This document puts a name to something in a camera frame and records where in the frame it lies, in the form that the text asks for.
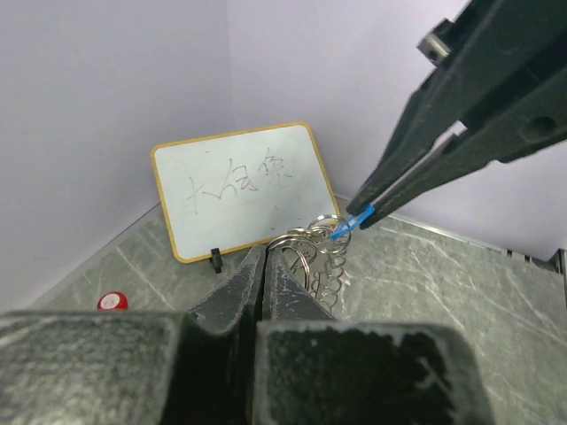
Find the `gray marble surface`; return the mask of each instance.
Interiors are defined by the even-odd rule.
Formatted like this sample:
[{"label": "gray marble surface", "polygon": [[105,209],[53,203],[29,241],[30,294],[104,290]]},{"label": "gray marble surface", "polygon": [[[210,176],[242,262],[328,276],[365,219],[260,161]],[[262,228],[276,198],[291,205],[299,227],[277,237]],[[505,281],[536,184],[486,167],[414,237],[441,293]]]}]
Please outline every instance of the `gray marble surface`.
[{"label": "gray marble surface", "polygon": [[[132,310],[186,310],[232,273],[245,251],[178,263],[160,214],[33,307],[95,310],[111,290]],[[344,321],[433,322],[477,354],[497,423],[567,424],[567,312],[559,274],[401,220],[353,235],[333,309]]]}]

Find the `black metal arm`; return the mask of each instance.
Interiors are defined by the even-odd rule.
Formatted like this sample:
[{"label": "black metal arm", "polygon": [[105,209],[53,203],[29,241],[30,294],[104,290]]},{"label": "black metal arm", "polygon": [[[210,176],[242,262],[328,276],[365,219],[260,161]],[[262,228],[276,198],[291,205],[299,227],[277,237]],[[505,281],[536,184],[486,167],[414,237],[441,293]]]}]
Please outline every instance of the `black metal arm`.
[{"label": "black metal arm", "polygon": [[[346,208],[367,228],[422,193],[567,137],[565,0],[473,0],[420,50],[437,69],[412,95],[377,168]],[[466,130],[431,148],[455,122]]]},{"label": "black metal arm", "polygon": [[458,333],[336,321],[262,246],[187,313],[0,319],[2,423],[494,424]]}]

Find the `cluster of key rings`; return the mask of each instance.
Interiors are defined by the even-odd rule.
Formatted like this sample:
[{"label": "cluster of key rings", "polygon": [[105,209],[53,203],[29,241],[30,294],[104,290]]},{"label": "cluster of key rings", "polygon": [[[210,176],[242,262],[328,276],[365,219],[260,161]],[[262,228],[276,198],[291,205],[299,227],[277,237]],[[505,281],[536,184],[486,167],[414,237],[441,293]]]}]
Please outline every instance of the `cluster of key rings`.
[{"label": "cluster of key rings", "polygon": [[[320,215],[307,228],[293,228],[268,244],[269,251],[280,248],[282,251],[292,251],[297,256],[290,270],[295,273],[303,269],[304,288],[329,311],[337,304],[343,287],[346,247],[351,242],[350,232],[336,241],[330,239],[342,224],[349,226],[341,216]],[[312,277],[310,266],[318,254],[327,254],[329,260],[324,263],[324,272],[315,271]]]}]

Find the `handwritten chinese characters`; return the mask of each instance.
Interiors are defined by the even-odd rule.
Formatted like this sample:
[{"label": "handwritten chinese characters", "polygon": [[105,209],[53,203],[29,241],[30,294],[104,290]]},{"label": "handwritten chinese characters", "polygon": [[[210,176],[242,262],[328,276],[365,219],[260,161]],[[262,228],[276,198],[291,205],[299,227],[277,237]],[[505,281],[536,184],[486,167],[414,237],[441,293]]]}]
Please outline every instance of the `handwritten chinese characters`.
[{"label": "handwritten chinese characters", "polygon": [[186,200],[190,202],[191,210],[198,215],[198,195],[223,200],[224,197],[237,196],[243,191],[257,192],[264,185],[275,184],[280,188],[286,188],[294,181],[293,175],[285,172],[285,161],[270,155],[269,148],[255,174],[253,182],[248,173],[248,166],[235,165],[233,159],[229,158],[222,182],[206,182],[197,186],[193,177],[190,176],[188,179],[189,196]]}]

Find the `robotic arm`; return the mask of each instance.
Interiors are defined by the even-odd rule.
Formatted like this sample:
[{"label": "robotic arm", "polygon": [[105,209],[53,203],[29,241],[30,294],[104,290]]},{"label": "robotic arm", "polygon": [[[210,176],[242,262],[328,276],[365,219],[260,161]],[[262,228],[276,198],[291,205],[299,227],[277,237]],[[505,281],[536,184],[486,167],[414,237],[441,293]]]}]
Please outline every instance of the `robotic arm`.
[{"label": "robotic arm", "polygon": [[566,8],[565,0],[472,0],[455,23],[424,37],[418,48],[437,68],[346,208],[357,215],[374,204],[361,228],[492,160],[567,138]]}]

